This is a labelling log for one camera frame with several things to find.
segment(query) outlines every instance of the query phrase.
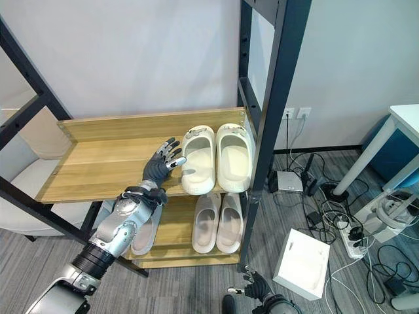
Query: white slipper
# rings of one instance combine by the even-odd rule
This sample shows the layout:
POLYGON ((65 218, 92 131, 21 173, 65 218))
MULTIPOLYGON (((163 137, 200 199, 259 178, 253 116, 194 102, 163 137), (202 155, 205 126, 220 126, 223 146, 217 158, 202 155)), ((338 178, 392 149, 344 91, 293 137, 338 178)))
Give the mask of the white slipper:
POLYGON ((250 186, 253 167, 250 141, 246 129, 238 124, 227 123, 218 129, 217 177, 227 192, 243 192, 250 186))
POLYGON ((218 226, 218 249, 227 254, 236 252, 242 241, 243 228, 239 195, 237 193, 227 193, 223 200, 223 209, 218 226))
POLYGON ((186 193, 202 195, 215 185, 214 131, 209 126, 195 126, 182 140, 182 186, 186 193))
POLYGON ((192 229, 192 247, 198 253, 208 253, 215 245, 219 210, 220 193, 208 193, 198 198, 195 207, 194 226, 192 229))
POLYGON ((162 212, 163 207, 158 206, 153 215, 138 230, 136 237, 131 242, 131 251, 135 255, 144 255, 153 247, 162 212))

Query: wooden shoe rack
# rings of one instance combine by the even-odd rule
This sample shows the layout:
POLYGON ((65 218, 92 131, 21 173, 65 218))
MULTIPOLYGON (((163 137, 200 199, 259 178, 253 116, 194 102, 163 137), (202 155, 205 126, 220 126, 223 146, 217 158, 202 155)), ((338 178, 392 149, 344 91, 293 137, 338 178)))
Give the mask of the wooden shoe rack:
MULTIPOLYGON (((0 150, 44 107, 48 107, 57 120, 65 120, 59 122, 59 126, 72 142, 36 200, 2 177, 0 196, 85 244, 97 217, 100 201, 112 200, 127 186, 139 184, 145 162, 167 138, 174 136, 182 140, 189 128, 199 124, 207 124, 217 131, 220 125, 227 122, 243 124, 247 117, 256 149, 250 189, 240 194, 244 217, 240 252, 225 255, 214 250, 202 255, 193 251, 190 242, 196 198, 183 191, 181 170, 176 169, 163 186, 170 200, 163 211, 154 247, 140 259, 130 252, 126 255, 141 267, 121 256, 117 259, 120 265, 145 277, 148 272, 143 268, 247 262, 251 233, 293 80, 311 0, 241 0, 240 3, 238 108, 188 113, 71 120, 54 91, 38 73, 3 19, 0 19, 1 48, 36 92, 33 99, 0 126, 0 150), (266 85, 258 86, 259 91, 264 91, 260 104, 253 91, 255 84, 259 85, 257 77, 260 77, 248 77, 251 25, 255 12, 274 28, 266 85), (93 201, 81 228, 76 228, 51 210, 53 203, 76 201, 93 201)), ((223 192, 217 185, 214 191, 223 192)))
MULTIPOLYGON (((170 137, 182 140, 188 130, 208 125, 214 131, 227 122, 244 125, 244 108, 66 120, 58 123, 71 148, 48 178, 36 200, 43 203, 114 200, 127 186, 141 182, 143 167, 170 137)), ((216 248, 199 254, 191 245, 196 196, 181 185, 181 169, 163 184, 169 197, 163 208, 155 245, 144 256, 126 253, 142 268, 236 264, 239 254, 216 248)), ((215 192, 223 192, 217 184, 215 192)))

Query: white box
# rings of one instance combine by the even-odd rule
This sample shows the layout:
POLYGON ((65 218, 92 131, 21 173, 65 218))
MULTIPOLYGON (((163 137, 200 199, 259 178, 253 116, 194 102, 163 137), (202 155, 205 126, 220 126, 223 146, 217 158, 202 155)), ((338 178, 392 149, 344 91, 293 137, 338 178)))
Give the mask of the white box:
POLYGON ((307 300, 317 300, 323 287, 330 246, 294 229, 283 243, 273 280, 307 300))

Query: router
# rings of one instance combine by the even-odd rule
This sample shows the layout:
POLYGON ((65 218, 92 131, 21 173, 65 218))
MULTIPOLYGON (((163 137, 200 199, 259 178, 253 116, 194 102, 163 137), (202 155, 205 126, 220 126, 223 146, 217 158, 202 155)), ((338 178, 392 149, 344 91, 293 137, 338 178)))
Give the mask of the router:
POLYGON ((302 192, 300 177, 295 172, 273 171, 268 180, 269 192, 302 192))

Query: wooden shelf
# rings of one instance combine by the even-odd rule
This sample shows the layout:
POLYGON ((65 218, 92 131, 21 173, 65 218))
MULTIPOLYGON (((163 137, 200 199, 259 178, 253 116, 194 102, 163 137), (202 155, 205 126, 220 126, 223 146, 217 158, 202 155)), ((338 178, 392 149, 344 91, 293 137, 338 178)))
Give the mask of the wooden shelf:
POLYGON ((237 264, 239 260, 240 260, 240 257, 238 256, 238 254, 232 254, 232 255, 216 256, 216 257, 183 258, 179 260, 155 260, 155 261, 144 261, 144 262, 140 260, 133 260, 132 262, 141 268, 149 269, 149 268, 237 264))
MULTIPOLYGON (((243 108, 146 116, 68 120, 59 127, 73 142, 36 196, 42 203, 115 199, 127 186, 138 185, 154 151, 170 137, 182 140, 193 126, 217 131, 224 123, 243 124, 243 108)), ((167 195, 185 196, 181 170, 163 184, 167 195)), ((216 185, 216 192, 223 192, 216 185)))
POLYGON ((131 250, 125 258, 142 268, 237 264, 238 253, 225 254, 214 248, 207 254, 196 252, 191 245, 192 227, 197 196, 172 198, 163 208, 155 244, 145 255, 131 250))

